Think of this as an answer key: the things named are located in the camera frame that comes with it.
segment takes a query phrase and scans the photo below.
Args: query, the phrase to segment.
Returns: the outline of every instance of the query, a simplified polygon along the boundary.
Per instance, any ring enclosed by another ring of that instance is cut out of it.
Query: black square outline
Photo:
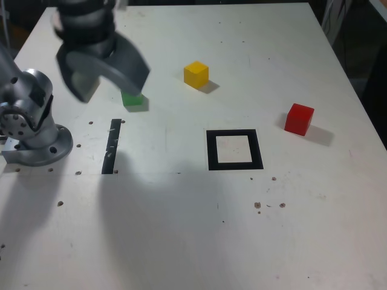
[[[254,129],[246,130],[207,130],[207,153],[209,170],[249,170],[263,169],[261,152],[259,151],[258,138]],[[218,149],[216,147],[217,136],[247,136],[249,139],[252,162],[219,163]]]

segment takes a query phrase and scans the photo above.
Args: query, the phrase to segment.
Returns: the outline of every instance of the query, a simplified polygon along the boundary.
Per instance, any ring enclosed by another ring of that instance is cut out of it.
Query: cube
[[[286,118],[285,131],[305,136],[312,121],[314,109],[293,104]]]
[[[195,89],[199,89],[208,83],[208,66],[201,62],[193,62],[184,68],[184,83]]]
[[[126,106],[139,106],[143,103],[143,95],[140,94],[138,96],[129,95],[123,91],[121,91],[122,103]]]

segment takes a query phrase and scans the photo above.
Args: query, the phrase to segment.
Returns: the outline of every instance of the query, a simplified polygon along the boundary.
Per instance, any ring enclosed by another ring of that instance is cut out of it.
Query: red cube
[[[293,104],[286,118],[285,131],[305,136],[312,120],[314,109]]]

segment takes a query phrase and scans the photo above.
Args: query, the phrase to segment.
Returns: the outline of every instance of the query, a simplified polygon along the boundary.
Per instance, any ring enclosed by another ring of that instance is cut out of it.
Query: white table
[[[16,62],[50,76],[74,148],[38,168],[1,158],[1,290],[387,287],[387,154],[308,4],[118,13],[152,68],[148,112],[107,81],[87,105],[69,93],[53,12]],[[210,94],[182,81],[195,60]],[[293,103],[315,108],[305,138],[281,129]],[[112,118],[119,173],[102,176]],[[206,130],[238,128],[256,129],[264,170],[208,171]]]

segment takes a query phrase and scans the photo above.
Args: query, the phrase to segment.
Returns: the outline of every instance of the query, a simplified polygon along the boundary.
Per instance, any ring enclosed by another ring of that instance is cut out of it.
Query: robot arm
[[[133,44],[115,31],[115,0],[60,0],[54,21],[63,40],[57,61],[69,90],[88,102],[104,76],[121,91],[141,94],[149,68]]]
[[[123,92],[141,94],[149,68],[130,41],[115,32],[115,0],[60,0],[57,61],[69,90],[88,102],[104,76]],[[0,127],[8,136],[2,154],[8,163],[41,166],[67,155],[69,130],[55,124],[53,86],[35,70],[20,71],[0,44]]]

